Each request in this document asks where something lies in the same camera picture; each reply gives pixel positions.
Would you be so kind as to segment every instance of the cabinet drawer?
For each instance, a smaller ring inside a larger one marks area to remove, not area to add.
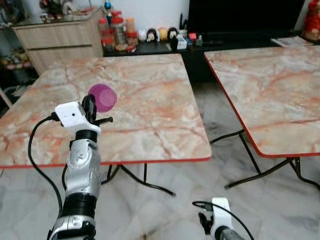
[[[23,28],[17,33],[27,49],[91,45],[85,24]]]
[[[66,59],[94,58],[95,52],[91,46],[85,46],[30,50],[29,55],[36,71],[41,75],[54,62]]]

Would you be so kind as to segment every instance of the tiled floor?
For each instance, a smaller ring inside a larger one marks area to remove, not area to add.
[[[241,129],[217,84],[199,84],[194,93],[209,139]],[[320,239],[320,192],[299,181],[290,166],[225,190],[225,184],[255,175],[255,169],[237,136],[215,143],[212,152],[208,162],[149,165],[149,182],[173,190],[176,197],[136,184],[119,172],[101,189],[95,216],[96,239],[209,240],[199,224],[199,209],[191,203],[212,197],[228,198],[232,212],[244,221],[255,239]],[[263,170],[282,161],[263,159],[252,152]],[[301,160],[302,174],[320,183],[320,157]],[[143,165],[127,167],[143,177]],[[62,169],[45,172],[59,183],[63,193]],[[0,239],[46,239],[58,214],[52,188],[33,169],[6,169],[0,176]],[[233,225],[248,239],[237,222]]]

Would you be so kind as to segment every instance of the television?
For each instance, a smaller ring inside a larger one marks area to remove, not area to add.
[[[293,31],[304,0],[190,0],[188,32],[204,38],[279,37]]]

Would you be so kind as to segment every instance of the wooden cabinet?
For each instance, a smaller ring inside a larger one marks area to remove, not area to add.
[[[74,17],[57,23],[41,23],[40,17],[35,17],[37,24],[29,19],[26,24],[15,26],[14,31],[41,75],[59,60],[102,57],[98,30],[102,16],[102,9],[97,8],[87,18]]]

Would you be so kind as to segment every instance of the black tv screen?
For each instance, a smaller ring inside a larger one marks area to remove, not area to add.
[[[190,0],[188,32],[293,30],[304,0]]]

